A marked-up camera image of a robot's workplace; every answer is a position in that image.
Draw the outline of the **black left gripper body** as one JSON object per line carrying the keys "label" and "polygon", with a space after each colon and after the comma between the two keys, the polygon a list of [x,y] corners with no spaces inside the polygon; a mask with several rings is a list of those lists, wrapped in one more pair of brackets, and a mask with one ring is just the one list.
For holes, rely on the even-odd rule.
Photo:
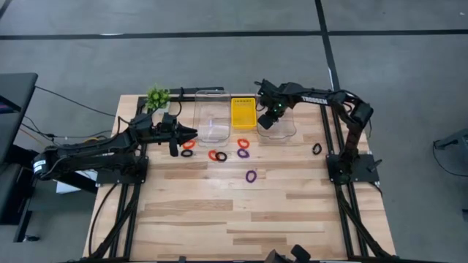
{"label": "black left gripper body", "polygon": [[160,122],[155,126],[155,140],[157,143],[161,144],[163,142],[168,142],[169,143],[169,150],[170,150],[170,155],[172,157],[178,157],[178,149],[180,148],[180,145],[178,144],[178,136],[180,133],[178,132],[178,124],[179,122],[177,121],[177,128],[174,133],[161,133],[159,129]]}

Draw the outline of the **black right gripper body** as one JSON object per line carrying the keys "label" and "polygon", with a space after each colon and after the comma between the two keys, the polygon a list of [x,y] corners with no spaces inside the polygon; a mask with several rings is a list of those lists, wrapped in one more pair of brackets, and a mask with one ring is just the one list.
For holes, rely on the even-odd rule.
{"label": "black right gripper body", "polygon": [[255,82],[261,88],[274,88],[276,90],[276,103],[273,107],[267,108],[266,111],[257,119],[257,122],[264,128],[270,129],[285,113],[288,108],[288,96],[284,90],[285,84],[275,86],[269,80],[263,79],[261,82]]}

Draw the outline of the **clear plastic bin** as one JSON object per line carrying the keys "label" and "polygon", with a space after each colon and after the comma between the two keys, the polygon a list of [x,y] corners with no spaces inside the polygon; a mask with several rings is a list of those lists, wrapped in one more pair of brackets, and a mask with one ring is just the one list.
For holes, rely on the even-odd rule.
{"label": "clear plastic bin", "polygon": [[[266,109],[258,103],[258,96],[256,100],[256,114],[258,119],[266,111]],[[275,143],[283,143],[285,141],[288,141],[297,132],[294,124],[292,109],[288,107],[284,115],[276,123],[274,123],[270,129],[264,129],[257,122],[257,132],[261,140],[264,141],[270,141]]]}
{"label": "clear plastic bin", "polygon": [[231,94],[227,91],[198,91],[195,94],[193,128],[202,147],[227,145],[231,130]]}

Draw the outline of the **yellow plastic basket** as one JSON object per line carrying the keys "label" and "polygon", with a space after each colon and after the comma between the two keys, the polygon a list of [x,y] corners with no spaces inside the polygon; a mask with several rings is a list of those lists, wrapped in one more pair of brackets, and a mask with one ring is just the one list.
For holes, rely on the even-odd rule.
{"label": "yellow plastic basket", "polygon": [[235,129],[253,129],[257,125],[256,100],[253,97],[231,99],[231,124]]}

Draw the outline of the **green plant in white pot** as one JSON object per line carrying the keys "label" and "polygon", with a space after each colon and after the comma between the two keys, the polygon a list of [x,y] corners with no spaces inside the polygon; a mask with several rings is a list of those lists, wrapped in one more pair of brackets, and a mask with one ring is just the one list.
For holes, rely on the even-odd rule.
{"label": "green plant in white pot", "polygon": [[146,109],[149,113],[166,110],[170,101],[170,90],[154,84],[147,91]]}

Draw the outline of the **white cardboard box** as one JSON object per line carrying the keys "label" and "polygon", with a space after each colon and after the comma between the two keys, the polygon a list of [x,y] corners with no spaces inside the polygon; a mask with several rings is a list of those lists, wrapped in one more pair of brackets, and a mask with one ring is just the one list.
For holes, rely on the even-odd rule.
{"label": "white cardboard box", "polygon": [[[97,180],[97,171],[90,169],[90,170],[82,170],[82,171],[77,171],[79,175],[82,177],[91,179],[93,181]],[[57,181],[56,182],[56,193],[57,194],[68,194],[72,192],[77,192],[80,191],[79,188],[76,188],[74,186],[68,185],[66,183],[62,183]]]}

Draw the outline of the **black bulky object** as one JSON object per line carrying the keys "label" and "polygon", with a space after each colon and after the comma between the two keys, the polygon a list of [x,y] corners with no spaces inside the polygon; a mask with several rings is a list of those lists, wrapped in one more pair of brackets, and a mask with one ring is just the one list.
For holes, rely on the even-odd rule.
{"label": "black bulky object", "polygon": [[290,251],[294,259],[288,259],[273,249],[264,260],[264,263],[309,263],[311,255],[300,245],[294,245]]}

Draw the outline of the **black desk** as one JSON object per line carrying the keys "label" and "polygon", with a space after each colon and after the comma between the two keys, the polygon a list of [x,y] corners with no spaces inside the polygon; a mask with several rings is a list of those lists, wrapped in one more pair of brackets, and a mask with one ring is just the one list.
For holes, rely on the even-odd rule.
{"label": "black desk", "polygon": [[0,226],[17,227],[15,243],[40,240],[26,234],[32,217],[29,205],[37,182],[31,162],[38,152],[14,144],[37,78],[36,73],[0,73],[0,96],[21,107],[19,113],[0,114]]}

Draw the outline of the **dark screen on desk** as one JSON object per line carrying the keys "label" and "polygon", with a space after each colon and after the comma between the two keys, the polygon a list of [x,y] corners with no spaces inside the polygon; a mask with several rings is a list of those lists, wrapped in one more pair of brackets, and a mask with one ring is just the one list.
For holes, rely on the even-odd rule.
{"label": "dark screen on desk", "polygon": [[0,114],[19,113],[21,107],[11,102],[9,99],[0,96]]}

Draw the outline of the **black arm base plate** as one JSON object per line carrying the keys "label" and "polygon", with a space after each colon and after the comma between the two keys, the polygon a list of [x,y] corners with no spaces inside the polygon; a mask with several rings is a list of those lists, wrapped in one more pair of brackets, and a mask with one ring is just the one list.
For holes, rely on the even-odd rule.
{"label": "black arm base plate", "polygon": [[371,154],[359,154],[351,163],[350,171],[346,172],[339,165],[339,155],[326,156],[329,179],[336,185],[345,185],[354,182],[375,183],[380,180],[377,166],[382,163],[382,159],[374,160]]}
{"label": "black arm base plate", "polygon": [[124,154],[105,157],[104,166],[97,168],[97,183],[145,183],[149,159],[147,156]]}

